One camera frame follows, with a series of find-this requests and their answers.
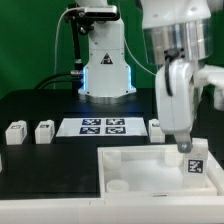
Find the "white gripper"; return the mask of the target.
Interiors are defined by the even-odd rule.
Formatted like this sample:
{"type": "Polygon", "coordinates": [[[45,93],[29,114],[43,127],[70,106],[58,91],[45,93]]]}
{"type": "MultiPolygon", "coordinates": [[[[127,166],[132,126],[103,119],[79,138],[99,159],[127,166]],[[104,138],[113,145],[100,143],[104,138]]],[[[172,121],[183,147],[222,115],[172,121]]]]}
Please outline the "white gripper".
{"type": "Polygon", "coordinates": [[[155,91],[160,127],[165,134],[174,135],[180,153],[190,153],[190,131],[194,120],[193,68],[189,62],[175,60],[169,66],[172,96],[165,83],[165,67],[156,74],[155,91]]]}

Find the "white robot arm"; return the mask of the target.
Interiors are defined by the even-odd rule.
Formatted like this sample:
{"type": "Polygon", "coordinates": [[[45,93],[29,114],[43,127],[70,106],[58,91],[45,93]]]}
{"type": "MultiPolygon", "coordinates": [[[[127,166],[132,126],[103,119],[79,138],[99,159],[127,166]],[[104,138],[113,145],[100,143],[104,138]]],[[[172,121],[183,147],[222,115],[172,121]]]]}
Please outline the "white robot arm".
{"type": "MultiPolygon", "coordinates": [[[[208,57],[211,4],[216,0],[136,0],[142,11],[148,62],[160,67],[155,76],[159,124],[178,150],[192,150],[190,132],[202,89],[224,90],[224,68],[203,65],[208,57]]],[[[124,23],[108,0],[76,0],[81,31],[89,38],[89,59],[79,95],[94,102],[116,102],[135,88],[124,53],[124,23]]]]}

